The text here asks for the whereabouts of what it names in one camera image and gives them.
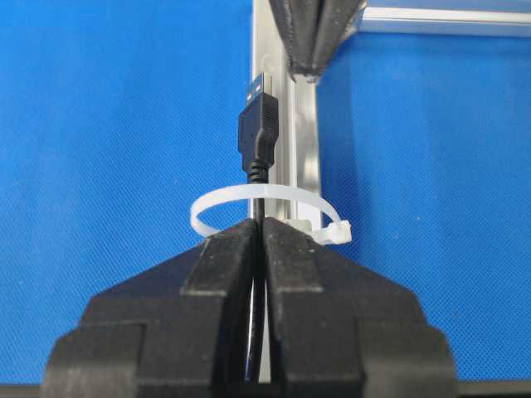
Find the black cable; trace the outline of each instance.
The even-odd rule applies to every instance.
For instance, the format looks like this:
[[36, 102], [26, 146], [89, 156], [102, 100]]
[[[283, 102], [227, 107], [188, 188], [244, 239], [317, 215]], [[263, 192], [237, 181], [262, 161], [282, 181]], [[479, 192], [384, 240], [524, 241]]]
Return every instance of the black cable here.
[[[268, 183], [270, 167], [275, 162], [275, 143], [279, 136], [278, 100], [266, 92], [270, 87], [264, 75], [260, 75], [248, 89], [247, 105], [240, 114], [238, 129], [238, 150], [241, 152], [241, 168], [247, 173], [250, 184]], [[256, 261], [252, 272], [250, 327], [248, 342], [246, 381], [258, 381], [260, 375], [262, 340], [266, 314], [266, 277], [264, 251], [262, 248], [262, 226], [266, 209], [263, 198], [253, 201], [253, 218], [258, 234], [256, 240]]]
[[[268, 167], [265, 163], [254, 160], [251, 162], [249, 174], [247, 176], [248, 182], [253, 183], [268, 183]], [[249, 349], [246, 361], [246, 380], [258, 381], [261, 366], [262, 343], [264, 339], [264, 321], [266, 315], [266, 277], [265, 265], [263, 264], [263, 248], [262, 248], [262, 226], [264, 218], [266, 217], [266, 201], [264, 198], [257, 198], [253, 200], [253, 218], [258, 226], [256, 246], [256, 262], [253, 269], [252, 278], [252, 305], [251, 305], [251, 325], [250, 325], [250, 339]]]

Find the aluminum rail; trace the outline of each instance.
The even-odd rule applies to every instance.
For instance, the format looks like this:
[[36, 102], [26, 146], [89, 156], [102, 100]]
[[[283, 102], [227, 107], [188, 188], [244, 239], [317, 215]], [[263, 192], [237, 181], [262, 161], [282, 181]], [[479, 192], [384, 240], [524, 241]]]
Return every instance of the aluminum rail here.
[[[271, 76], [272, 94], [279, 100], [279, 138], [270, 182], [320, 195], [315, 84], [291, 79], [269, 0], [253, 0], [251, 81], [262, 72]], [[320, 211], [302, 203], [267, 200], [265, 213], [279, 220], [310, 220], [314, 229], [322, 226]]]
[[[359, 29], [531, 37], [531, 0], [368, 0]], [[262, 72], [272, 76], [279, 100], [280, 131], [270, 181], [320, 194], [315, 84], [291, 79], [269, 0], [253, 0], [251, 81]], [[322, 226], [320, 213], [304, 204], [269, 200], [265, 213], [280, 220], [310, 220], [314, 229]]]
[[360, 31], [529, 37], [531, 12], [367, 7]]

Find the white zip tie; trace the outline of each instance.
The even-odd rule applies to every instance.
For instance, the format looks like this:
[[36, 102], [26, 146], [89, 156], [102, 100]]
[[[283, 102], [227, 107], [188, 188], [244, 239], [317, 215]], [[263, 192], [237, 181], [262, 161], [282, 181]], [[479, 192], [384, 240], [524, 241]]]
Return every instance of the white zip tie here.
[[199, 235], [204, 237], [214, 235], [219, 230], [202, 223], [197, 218], [200, 213], [229, 201], [250, 200], [261, 197], [302, 202], [315, 207], [330, 217], [332, 222], [326, 228], [306, 231], [308, 235], [311, 235], [321, 245], [339, 245], [352, 240], [350, 223], [346, 220], [341, 220], [338, 212], [325, 199], [301, 188], [278, 184], [235, 185], [206, 193], [199, 197], [190, 207], [190, 225]]

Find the usb connector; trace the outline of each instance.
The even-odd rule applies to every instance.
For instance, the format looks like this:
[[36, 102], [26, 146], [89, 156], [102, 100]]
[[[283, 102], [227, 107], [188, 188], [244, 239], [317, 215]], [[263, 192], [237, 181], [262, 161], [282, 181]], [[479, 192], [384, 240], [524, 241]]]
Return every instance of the usb connector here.
[[271, 86], [271, 77], [260, 74], [247, 88], [246, 108], [240, 114], [238, 150], [249, 182], [267, 182], [268, 170], [275, 163], [279, 105]]

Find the blue fabric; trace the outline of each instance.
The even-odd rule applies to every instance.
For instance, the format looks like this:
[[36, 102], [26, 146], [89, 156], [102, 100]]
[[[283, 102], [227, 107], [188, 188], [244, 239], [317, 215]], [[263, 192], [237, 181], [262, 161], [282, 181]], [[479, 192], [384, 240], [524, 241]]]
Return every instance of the blue fabric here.
[[90, 296], [197, 244], [192, 202], [245, 182], [251, 3], [16, 0], [0, 15], [0, 382], [39, 382]]
[[[0, 15], [0, 382], [39, 382], [90, 296], [198, 243], [192, 201], [245, 181], [251, 1]], [[319, 86], [339, 250], [419, 294], [464, 378], [531, 377], [530, 43], [361, 35]]]
[[531, 40], [359, 35], [318, 91], [339, 249], [414, 290], [465, 379], [531, 378]]

